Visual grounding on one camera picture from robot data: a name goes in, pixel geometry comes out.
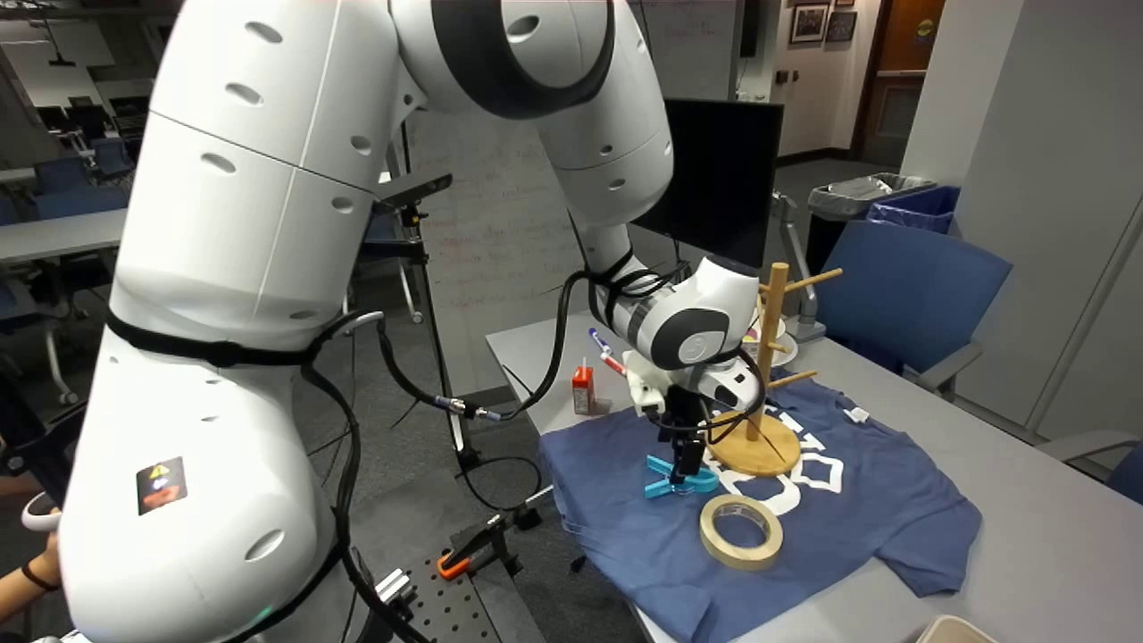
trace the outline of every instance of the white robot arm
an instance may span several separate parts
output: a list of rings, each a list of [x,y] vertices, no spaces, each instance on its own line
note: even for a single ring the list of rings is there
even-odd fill
[[[227,641],[319,574],[331,521],[294,365],[340,314],[416,106],[537,117],[584,266],[619,283],[610,328],[710,401],[756,392],[726,361],[754,278],[700,266],[640,295],[623,226],[665,192],[670,136],[623,0],[186,0],[60,521],[88,641]]]

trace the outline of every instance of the desk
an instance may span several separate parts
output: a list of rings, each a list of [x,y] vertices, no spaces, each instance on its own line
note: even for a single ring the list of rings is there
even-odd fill
[[[126,226],[126,212],[3,226],[0,266],[109,249],[120,239],[120,226]]]
[[[36,183],[36,167],[3,167],[0,186]]]
[[[578,422],[569,401],[571,367],[596,353],[590,318],[571,318],[563,367],[528,417],[538,432]],[[494,334],[503,367],[538,384],[552,326]],[[907,641],[935,614],[965,614],[1004,643],[1140,641],[1143,634],[1143,509],[1041,458],[1008,432],[881,371],[879,365],[815,340],[794,367],[820,371],[879,422],[907,432],[981,513],[966,578],[958,597],[912,597],[890,567],[866,561],[832,590],[751,634],[751,641]],[[596,396],[629,407],[623,387],[596,367]]]

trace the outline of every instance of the blue t-shirt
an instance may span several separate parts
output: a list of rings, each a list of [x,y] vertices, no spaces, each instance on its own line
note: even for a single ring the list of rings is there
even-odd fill
[[[541,438],[563,528],[581,555],[676,641],[732,641],[815,597],[866,557],[913,595],[952,595],[977,513],[904,432],[853,422],[847,396],[800,384],[771,392],[800,424],[804,460],[745,479],[778,513],[787,545],[762,573],[720,567],[700,545],[706,498],[647,499],[644,454],[670,458],[632,411]]]

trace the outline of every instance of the wooden stand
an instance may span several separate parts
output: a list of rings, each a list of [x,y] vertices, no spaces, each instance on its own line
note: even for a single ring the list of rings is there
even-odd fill
[[[800,278],[800,283],[789,283],[789,266],[787,262],[775,262],[764,285],[756,289],[762,296],[762,335],[756,335],[756,387],[762,387],[762,396],[775,387],[789,387],[789,384],[800,384],[800,380],[809,380],[815,371],[796,371],[796,376],[787,376],[787,380],[771,380],[771,361],[775,361],[775,351],[778,351],[778,318],[783,318],[783,303],[787,303],[787,295],[796,295],[804,285],[815,285],[815,283],[823,283],[823,278],[835,278],[843,271],[820,271],[820,277],[809,277],[809,278]],[[710,440],[710,454],[735,468],[735,472],[745,472],[745,474],[783,474],[789,472],[796,460],[800,460],[800,440],[771,415],[756,411],[720,432],[713,432]]]

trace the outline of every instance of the label sticker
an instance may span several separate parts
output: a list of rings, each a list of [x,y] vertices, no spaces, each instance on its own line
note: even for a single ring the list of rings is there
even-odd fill
[[[161,513],[186,498],[183,458],[158,460],[136,472],[140,514]]]

